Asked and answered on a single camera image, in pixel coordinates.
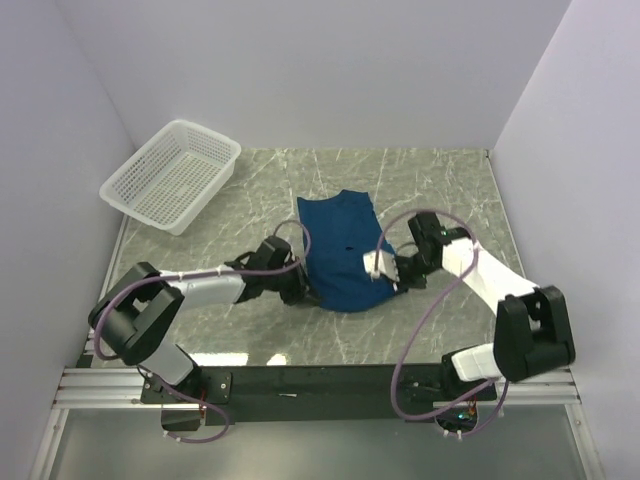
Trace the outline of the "blue mickey mouse t-shirt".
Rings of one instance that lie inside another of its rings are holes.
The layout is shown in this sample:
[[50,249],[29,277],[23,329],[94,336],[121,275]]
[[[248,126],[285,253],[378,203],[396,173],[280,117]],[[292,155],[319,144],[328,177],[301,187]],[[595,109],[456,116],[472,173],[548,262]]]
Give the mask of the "blue mickey mouse t-shirt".
[[297,207],[311,238],[306,268],[321,308],[363,312],[395,296],[389,281],[371,279],[364,268],[363,256],[376,248],[382,233],[368,193],[343,190],[323,200],[299,197]]

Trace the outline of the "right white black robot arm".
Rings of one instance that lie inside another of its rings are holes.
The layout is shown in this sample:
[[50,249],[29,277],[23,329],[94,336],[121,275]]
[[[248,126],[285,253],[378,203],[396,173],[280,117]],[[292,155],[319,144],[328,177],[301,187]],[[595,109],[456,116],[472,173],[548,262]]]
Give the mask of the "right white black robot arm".
[[463,227],[446,229],[436,214],[408,220],[417,252],[397,256],[400,284],[423,288],[443,270],[461,280],[495,315],[493,340],[446,354],[439,374],[444,395],[460,399],[474,382],[504,378],[519,382],[567,367],[576,358],[564,294],[540,287],[501,263]]

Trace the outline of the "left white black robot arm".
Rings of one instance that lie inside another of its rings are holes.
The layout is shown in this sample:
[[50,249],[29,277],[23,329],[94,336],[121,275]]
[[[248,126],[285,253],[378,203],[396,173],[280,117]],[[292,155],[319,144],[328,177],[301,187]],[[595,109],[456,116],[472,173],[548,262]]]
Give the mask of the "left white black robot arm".
[[175,317],[182,310],[244,303],[265,292],[278,294],[288,306],[319,303],[302,261],[276,235],[209,274],[160,271],[139,262],[96,304],[88,323],[116,358],[158,375],[173,399],[186,402],[206,387],[197,363],[165,339]]

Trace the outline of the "white plastic mesh basket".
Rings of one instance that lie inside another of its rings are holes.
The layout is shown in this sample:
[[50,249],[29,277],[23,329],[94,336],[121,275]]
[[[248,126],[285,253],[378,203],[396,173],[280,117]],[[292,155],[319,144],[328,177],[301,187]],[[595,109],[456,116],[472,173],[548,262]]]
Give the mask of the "white plastic mesh basket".
[[100,187],[123,214],[179,236],[234,173],[241,146],[194,122],[174,120]]

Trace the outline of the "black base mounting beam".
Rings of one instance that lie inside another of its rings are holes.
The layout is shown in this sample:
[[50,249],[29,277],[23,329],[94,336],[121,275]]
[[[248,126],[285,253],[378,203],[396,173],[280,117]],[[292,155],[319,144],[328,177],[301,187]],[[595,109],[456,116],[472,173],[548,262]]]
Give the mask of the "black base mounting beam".
[[497,399],[491,380],[464,382],[451,367],[391,365],[205,366],[171,386],[145,368],[140,401],[159,406],[177,433],[248,422],[377,420],[431,422],[446,406]]

